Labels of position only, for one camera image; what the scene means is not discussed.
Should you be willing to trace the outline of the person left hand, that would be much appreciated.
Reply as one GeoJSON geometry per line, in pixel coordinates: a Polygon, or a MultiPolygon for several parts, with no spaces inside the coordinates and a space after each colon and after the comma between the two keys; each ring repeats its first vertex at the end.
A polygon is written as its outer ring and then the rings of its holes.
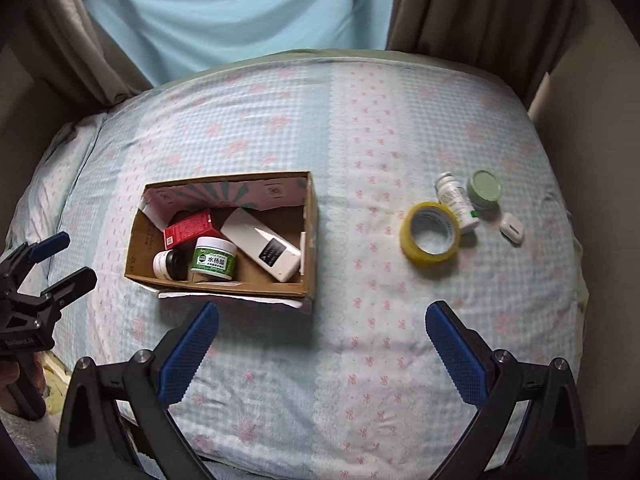
{"type": "Polygon", "coordinates": [[[46,411],[43,353],[23,354],[17,362],[1,361],[1,408],[26,420],[39,420],[46,411]]]}

